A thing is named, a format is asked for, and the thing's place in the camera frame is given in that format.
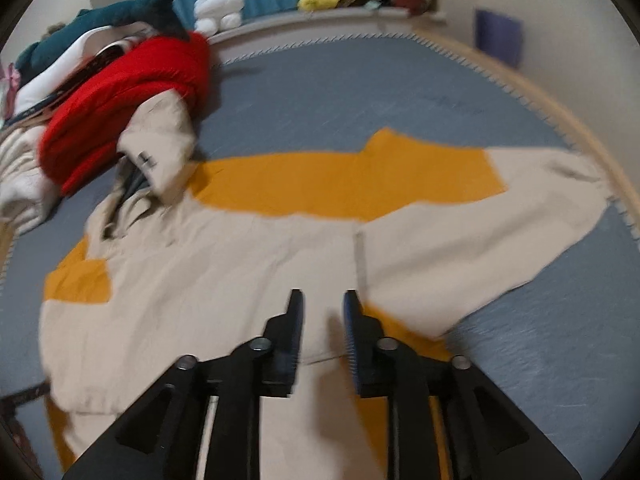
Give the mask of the beige and yellow hooded jacket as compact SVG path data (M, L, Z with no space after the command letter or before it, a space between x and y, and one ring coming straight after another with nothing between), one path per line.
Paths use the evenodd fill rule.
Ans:
M356 153L196 162L175 91L142 103L116 180L44 282L39 344L80 455L179 356L228 354L305 297L299 385L268 400L267 479L382 477L380 404L348 393L349 289L410 340L437 338L597 225L611 189L562 148L454 148L378 130Z

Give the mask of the white folded clothes stack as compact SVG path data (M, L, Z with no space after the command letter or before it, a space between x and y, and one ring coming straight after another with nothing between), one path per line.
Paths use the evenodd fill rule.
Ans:
M156 34L157 30L145 22L134 22L119 27L103 26L85 32L48 68L21 86L16 94L12 118L17 118L18 114L26 112L50 96L61 84L109 46L117 44L127 52L135 44Z

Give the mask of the red fluffy blanket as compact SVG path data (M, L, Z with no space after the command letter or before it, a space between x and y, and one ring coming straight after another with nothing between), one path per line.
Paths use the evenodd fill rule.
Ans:
M175 90L196 116L209 92L207 40L156 36L82 84L53 114L38 144L43 173L63 197L71 196L116 160L120 134L152 96Z

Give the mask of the folded white duvet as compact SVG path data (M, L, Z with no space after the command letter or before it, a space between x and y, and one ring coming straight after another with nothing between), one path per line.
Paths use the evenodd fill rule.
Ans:
M17 235L45 222L60 197L38 160L38 143L46 129L17 128L1 142L1 221Z

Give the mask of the purple bag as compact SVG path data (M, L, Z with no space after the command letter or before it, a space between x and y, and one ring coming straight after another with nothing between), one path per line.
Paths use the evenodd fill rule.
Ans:
M519 68L523 51L523 23L487 9L475 11L474 46L507 66Z

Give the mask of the white plush toy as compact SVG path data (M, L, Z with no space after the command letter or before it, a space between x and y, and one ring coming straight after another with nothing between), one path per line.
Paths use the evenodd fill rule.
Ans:
M196 0L194 29L205 37L239 28L245 0Z

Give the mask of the teal shark plush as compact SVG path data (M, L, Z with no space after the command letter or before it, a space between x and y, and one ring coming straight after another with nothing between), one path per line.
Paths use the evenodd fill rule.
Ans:
M104 26L122 27L137 22L150 25L164 36L188 38L182 21L174 11L174 0L125 0L99 9L80 11L73 21L23 50L14 67L22 79L29 82L86 32Z

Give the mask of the wooden bed frame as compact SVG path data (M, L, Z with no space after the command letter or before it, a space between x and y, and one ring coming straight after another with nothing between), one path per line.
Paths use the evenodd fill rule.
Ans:
M315 18L282 16L208 42L208 99L194 117L202 125L213 73L222 66L316 42L381 37L414 40L454 60L469 60L491 81L501 80L518 90L518 99L532 112L554 115L554 130L564 136L564 145L576 146L604 168L612 186L613 204L624 206L632 232L638 232L638 193L572 112L517 70L448 37L413 28L394 12L377 18L341 13ZM108 47L38 103L39 116L50 122L82 84L131 50L125 52L117 44ZM263 216L303 214L326 220L370 221L416 200L457 204L504 192L508 187L506 173L489 161L490 147L423 140L382 127L356 152L300 150L221 158L204 153L206 174L195 181L194 190L206 205Z

